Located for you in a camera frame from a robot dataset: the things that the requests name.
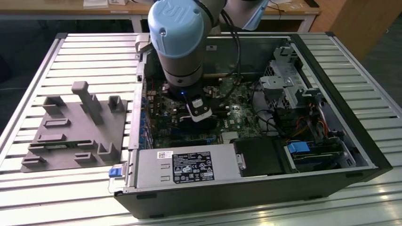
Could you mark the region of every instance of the white label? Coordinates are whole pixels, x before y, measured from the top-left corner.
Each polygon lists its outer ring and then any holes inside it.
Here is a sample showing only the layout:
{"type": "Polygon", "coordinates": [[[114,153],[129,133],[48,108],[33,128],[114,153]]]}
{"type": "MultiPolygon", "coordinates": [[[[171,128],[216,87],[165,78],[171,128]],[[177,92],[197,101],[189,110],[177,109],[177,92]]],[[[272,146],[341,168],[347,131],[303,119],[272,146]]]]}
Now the white label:
{"type": "Polygon", "coordinates": [[[201,177],[209,177],[209,176],[212,176],[212,175],[213,175],[213,173],[209,172],[209,173],[203,173],[200,176],[201,176],[201,177]]]}
{"type": "Polygon", "coordinates": [[[216,51],[217,46],[207,46],[207,51],[216,51]]]}
{"type": "Polygon", "coordinates": [[[117,10],[117,11],[110,11],[110,13],[128,13],[128,11],[117,10]]]}
{"type": "Polygon", "coordinates": [[[157,158],[159,159],[171,159],[171,155],[173,152],[157,152],[157,158]]]}

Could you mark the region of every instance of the white table leg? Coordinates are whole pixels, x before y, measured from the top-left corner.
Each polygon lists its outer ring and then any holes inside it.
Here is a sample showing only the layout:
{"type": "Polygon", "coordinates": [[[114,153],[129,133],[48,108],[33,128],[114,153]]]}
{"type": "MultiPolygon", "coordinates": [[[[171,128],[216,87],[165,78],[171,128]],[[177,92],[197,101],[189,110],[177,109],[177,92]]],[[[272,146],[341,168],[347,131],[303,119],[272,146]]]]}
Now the white table leg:
{"type": "Polygon", "coordinates": [[[140,26],[140,19],[141,19],[141,15],[132,15],[129,17],[130,23],[132,23],[132,29],[134,33],[141,33],[142,29],[140,26]]]}
{"type": "Polygon", "coordinates": [[[297,32],[308,32],[316,15],[305,15],[297,32]]]}

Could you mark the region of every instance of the blue latch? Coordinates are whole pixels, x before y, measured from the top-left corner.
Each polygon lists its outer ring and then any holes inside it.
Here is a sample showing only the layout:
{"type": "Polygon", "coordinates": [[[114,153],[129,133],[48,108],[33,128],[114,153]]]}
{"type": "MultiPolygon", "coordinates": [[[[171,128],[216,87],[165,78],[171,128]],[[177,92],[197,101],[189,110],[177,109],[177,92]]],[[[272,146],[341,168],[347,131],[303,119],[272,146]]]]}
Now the blue latch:
{"type": "Polygon", "coordinates": [[[121,174],[121,166],[118,168],[110,168],[109,171],[108,171],[108,177],[109,178],[118,178],[122,176],[121,174]]]}
{"type": "Polygon", "coordinates": [[[289,153],[309,152],[307,142],[292,142],[287,145],[289,153]]]}

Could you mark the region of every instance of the motherboard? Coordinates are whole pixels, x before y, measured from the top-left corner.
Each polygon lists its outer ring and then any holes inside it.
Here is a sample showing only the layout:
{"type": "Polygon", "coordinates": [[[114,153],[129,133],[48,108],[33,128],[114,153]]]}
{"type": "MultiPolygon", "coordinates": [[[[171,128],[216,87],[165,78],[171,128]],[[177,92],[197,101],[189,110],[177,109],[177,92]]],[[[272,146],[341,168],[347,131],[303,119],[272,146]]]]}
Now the motherboard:
{"type": "MultiPolygon", "coordinates": [[[[220,78],[217,86],[205,86],[209,98],[228,93],[233,78],[220,78]]],[[[257,119],[253,116],[249,98],[251,84],[241,83],[224,101],[224,105],[212,110],[212,117],[195,123],[185,104],[164,95],[164,84],[151,84],[148,91],[148,113],[153,148],[229,143],[231,139],[256,137],[261,134],[257,119]]]]}

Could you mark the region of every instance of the paper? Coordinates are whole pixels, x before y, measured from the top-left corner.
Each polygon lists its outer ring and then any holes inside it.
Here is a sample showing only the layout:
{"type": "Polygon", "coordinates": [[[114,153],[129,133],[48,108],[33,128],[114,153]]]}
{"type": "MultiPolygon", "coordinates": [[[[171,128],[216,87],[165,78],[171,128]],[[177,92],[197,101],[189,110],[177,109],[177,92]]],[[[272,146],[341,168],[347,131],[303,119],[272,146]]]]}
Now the paper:
{"type": "Polygon", "coordinates": [[[106,0],[84,0],[84,9],[106,8],[106,0]]]}

